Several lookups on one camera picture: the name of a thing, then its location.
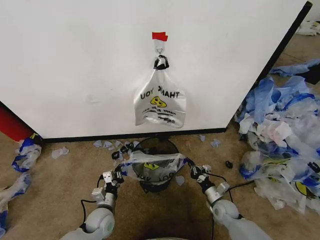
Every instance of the black edge trim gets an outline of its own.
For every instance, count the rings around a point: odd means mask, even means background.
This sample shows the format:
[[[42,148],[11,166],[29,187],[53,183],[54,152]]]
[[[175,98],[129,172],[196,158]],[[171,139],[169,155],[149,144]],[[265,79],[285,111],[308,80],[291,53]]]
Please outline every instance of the black edge trim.
[[[137,138],[151,138],[163,137],[172,135],[191,135],[191,134],[214,134],[224,133],[227,128],[208,128],[185,131],[163,131],[163,132],[145,132],[133,134],[118,134],[118,135],[102,135],[102,136],[79,136],[79,137],[59,137],[59,138],[44,138],[45,143],[62,143],[62,142],[82,142],[82,141],[96,141],[96,140],[113,140],[113,139],[137,139]]]
[[[301,25],[302,21],[305,19],[306,15],[310,11],[312,5],[313,4],[311,2],[309,2],[309,1],[307,1],[305,3],[305,5],[301,9],[301,11],[299,12],[298,16],[296,17],[296,19],[292,23],[291,27],[289,28],[288,32],[284,35],[284,37],[283,37],[282,41],[280,42],[279,46],[275,49],[275,51],[272,54],[271,58],[266,63],[264,69],[261,71],[260,75],[256,79],[256,82],[253,84],[252,88],[254,88],[256,85],[258,85],[258,83],[268,75],[268,73],[270,72],[272,67],[275,65],[275,63],[278,60],[278,58],[280,57],[281,53],[284,51],[285,47],[288,45],[288,43],[291,40],[291,38],[294,36],[296,30]]]

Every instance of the red tape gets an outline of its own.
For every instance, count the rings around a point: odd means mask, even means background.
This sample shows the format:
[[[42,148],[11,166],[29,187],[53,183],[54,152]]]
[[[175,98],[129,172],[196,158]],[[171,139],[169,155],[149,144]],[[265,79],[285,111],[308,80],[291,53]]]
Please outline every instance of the red tape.
[[[168,36],[166,32],[152,32],[152,39],[157,39],[166,42],[168,40]]]

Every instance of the floor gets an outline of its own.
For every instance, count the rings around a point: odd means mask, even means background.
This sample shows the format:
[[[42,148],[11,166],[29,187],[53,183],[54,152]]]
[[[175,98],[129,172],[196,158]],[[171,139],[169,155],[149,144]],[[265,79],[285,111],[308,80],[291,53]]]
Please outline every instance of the floor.
[[[296,35],[291,40],[276,66],[301,63],[320,58],[320,35]],[[276,77],[276,82],[283,82]],[[230,185],[244,180],[238,172],[241,158],[250,150],[239,141],[238,126],[231,122],[226,133],[206,134],[205,142],[194,135],[172,136],[170,140],[185,156],[198,165],[209,164],[212,171],[223,175]],[[221,141],[217,148],[210,145],[214,138]],[[51,152],[66,146],[70,152],[54,160]],[[19,175],[11,168],[17,144],[0,133],[0,186],[12,184]],[[234,164],[225,167],[225,161]],[[66,142],[47,144],[34,168],[30,170],[32,184],[27,193],[9,203],[6,235],[1,240],[57,240],[82,222],[80,199],[91,199],[102,172],[113,168],[111,152],[96,148],[93,142]],[[178,186],[173,180],[168,189],[144,193],[137,181],[126,178],[118,192],[115,212],[115,229],[110,240],[142,240],[154,237],[179,237],[190,240],[209,240],[211,214],[205,196],[197,183],[190,178],[185,166],[179,175],[185,183]],[[212,178],[216,184],[219,179]],[[320,228],[315,227],[320,216],[307,210],[301,215],[290,207],[275,211],[267,199],[259,197],[253,185],[232,190],[239,212],[257,223],[274,240],[318,239]],[[95,209],[86,204],[87,212]],[[216,240],[228,240],[227,230],[214,228]]]

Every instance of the black cable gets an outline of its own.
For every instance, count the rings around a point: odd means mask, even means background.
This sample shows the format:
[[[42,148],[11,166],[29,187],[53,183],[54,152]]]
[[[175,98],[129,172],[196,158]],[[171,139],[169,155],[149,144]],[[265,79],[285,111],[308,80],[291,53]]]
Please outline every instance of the black cable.
[[[216,175],[216,174],[212,174],[212,173],[207,173],[207,172],[206,172],[205,174],[208,174],[208,175],[213,176],[213,177],[216,177],[216,178],[223,179],[225,182],[228,182],[227,179],[225,179],[223,176]],[[232,198],[232,194],[231,194],[231,192],[230,192],[229,190],[228,190],[228,192],[229,192],[230,201],[233,203],[234,200],[233,200],[233,198]]]
[[[216,175],[216,174],[212,174],[212,173],[207,173],[206,174],[210,175],[210,176],[213,176],[213,177],[216,177],[216,178],[220,178],[220,179],[223,179],[225,182],[228,182],[227,179],[225,179],[223,176],[220,176],[220,175]],[[252,184],[254,183],[255,181],[254,180],[251,180],[251,181],[248,181],[248,182],[244,182],[244,183],[240,183],[240,184],[237,184],[237,185],[234,185],[232,187],[230,187],[228,189],[228,192],[229,192],[229,197],[230,197],[230,200],[231,202],[233,203],[234,200],[232,198],[232,194],[231,194],[231,191],[232,189],[236,189],[236,188],[239,188],[239,187],[242,187],[242,186],[246,186],[246,185],[249,185],[249,184]],[[214,240],[214,232],[215,232],[215,220],[214,218],[212,217],[212,228],[211,228],[211,240]]]
[[[240,184],[231,186],[231,187],[229,188],[229,191],[230,191],[231,189],[235,189],[235,188],[239,188],[239,187],[242,187],[242,186],[245,186],[245,185],[249,185],[249,184],[252,184],[252,183],[254,183],[254,182],[255,182],[254,180],[251,180],[251,181],[247,181],[247,182],[244,182],[244,183],[240,183]]]
[[[215,220],[212,218],[212,229],[211,229],[211,240],[214,240],[214,232],[215,232]]]
[[[99,187],[99,183],[100,183],[100,180],[104,179],[104,176],[101,174],[99,176],[99,179],[98,179],[98,182],[96,183],[96,187],[98,188]]]
[[[214,176],[214,177],[223,179],[225,182],[228,182],[227,179],[225,179],[223,176],[216,175],[216,174],[212,174],[212,173],[208,173],[208,172],[205,172],[205,174],[208,174],[208,175],[210,175],[210,176]]]
[[[82,223],[84,223],[86,221],[86,219],[87,219],[86,207],[84,205],[84,202],[93,204],[93,203],[96,203],[97,201],[89,201],[89,200],[81,199],[80,202],[81,202],[81,206],[82,206],[82,209],[83,209],[83,222]]]

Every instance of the white board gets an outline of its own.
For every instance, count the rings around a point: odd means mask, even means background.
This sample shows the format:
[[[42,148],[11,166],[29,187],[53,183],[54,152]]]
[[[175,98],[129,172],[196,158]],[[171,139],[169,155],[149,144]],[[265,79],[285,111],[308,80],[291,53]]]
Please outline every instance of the white board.
[[[0,100],[44,138],[176,131],[135,126],[152,32],[166,32],[181,131],[225,128],[304,0],[2,0]]]

